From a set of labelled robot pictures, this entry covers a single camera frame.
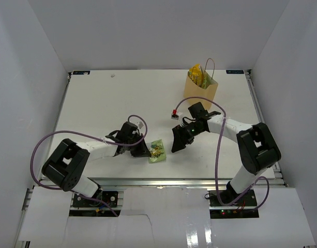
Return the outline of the green candy packet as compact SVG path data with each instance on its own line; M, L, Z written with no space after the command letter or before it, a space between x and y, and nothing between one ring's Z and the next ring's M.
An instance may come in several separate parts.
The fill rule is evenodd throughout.
M166 151L162 139L152 141L149 146L150 157L149 163L158 163L165 161L167 158Z

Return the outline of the light green sachet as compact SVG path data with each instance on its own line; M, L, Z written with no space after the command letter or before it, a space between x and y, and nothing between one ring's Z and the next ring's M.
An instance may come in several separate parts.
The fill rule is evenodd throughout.
M202 84L201 84L201 88L202 89L206 89L207 88L207 83L208 83L207 77L204 77L203 81L202 81Z

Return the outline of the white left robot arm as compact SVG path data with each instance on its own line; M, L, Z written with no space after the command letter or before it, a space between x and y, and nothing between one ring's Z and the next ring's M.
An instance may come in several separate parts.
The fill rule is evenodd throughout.
M62 140L42 167L44 176L61 190L74 191L84 196L90 206L101 203L100 185L83 175L87 163L116 157L129 151L135 157L150 157L150 151L137 125L127 121L102 141L76 143Z

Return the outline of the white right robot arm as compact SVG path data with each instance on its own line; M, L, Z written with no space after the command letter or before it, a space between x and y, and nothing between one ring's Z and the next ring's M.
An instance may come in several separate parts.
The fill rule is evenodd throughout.
M191 119L177 109L171 117L179 124L172 129L171 152L176 153L193 143L194 138L204 132L218 134L215 170L218 169L221 141L225 137L238 145L241 168L227 183L226 189L217 191L210 198L221 206L238 206L245 200L245 194L259 180L262 174L281 159L281 152L269 127L259 122L256 125L242 123L226 117L224 111L206 110L201 102L188 108Z

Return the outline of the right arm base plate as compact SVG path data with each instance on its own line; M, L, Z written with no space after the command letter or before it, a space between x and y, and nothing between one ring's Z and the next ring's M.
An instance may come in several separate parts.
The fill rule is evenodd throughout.
M253 210L258 203L254 190L250 190L246 195L230 206L223 206L218 202L215 191L209 191L204 198L209 201L210 218L213 219L257 219L258 210Z

